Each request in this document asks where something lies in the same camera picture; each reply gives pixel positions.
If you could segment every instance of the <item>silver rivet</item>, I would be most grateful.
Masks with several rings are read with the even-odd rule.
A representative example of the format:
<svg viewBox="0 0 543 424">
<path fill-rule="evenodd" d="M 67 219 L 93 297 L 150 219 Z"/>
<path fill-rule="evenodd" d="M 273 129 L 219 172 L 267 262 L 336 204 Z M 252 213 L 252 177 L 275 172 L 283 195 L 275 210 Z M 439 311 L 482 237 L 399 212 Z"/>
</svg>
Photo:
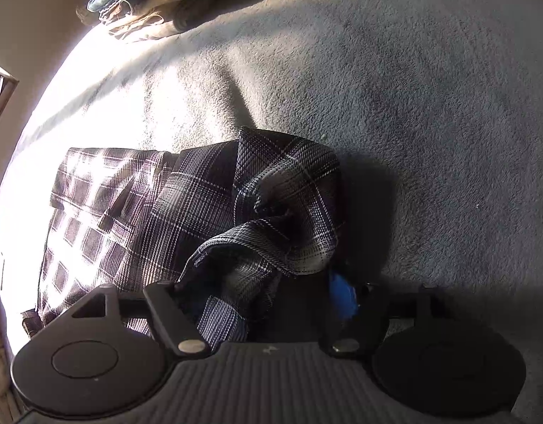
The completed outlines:
<svg viewBox="0 0 543 424">
<path fill-rule="evenodd" d="M 360 349 L 360 343 L 354 338 L 344 338 L 333 343 L 333 350 L 339 354 L 355 352 Z"/>
<path fill-rule="evenodd" d="M 199 354 L 204 351 L 207 345 L 201 340 L 181 341 L 177 348 L 184 354 Z"/>
</svg>

